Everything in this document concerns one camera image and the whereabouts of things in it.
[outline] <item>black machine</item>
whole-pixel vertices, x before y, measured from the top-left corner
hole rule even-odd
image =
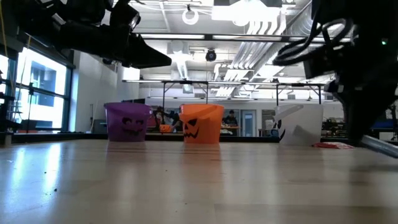
[[[6,1],[12,1],[19,27],[47,47],[79,50],[124,67],[160,67],[172,62],[133,33],[141,17],[130,0],[119,0],[114,6],[113,0]],[[100,25],[106,10],[111,12],[109,25]]]
[[[304,62],[307,78],[334,71],[336,79],[325,86],[325,91],[343,104],[351,143],[363,143],[395,158],[398,148],[370,144],[364,134],[397,99],[397,12],[396,0],[313,0],[311,34],[286,45],[274,60],[275,65],[281,66]],[[330,38],[328,28],[337,24],[343,28]],[[320,34],[325,45],[303,54]],[[340,41],[349,34],[351,42]]]

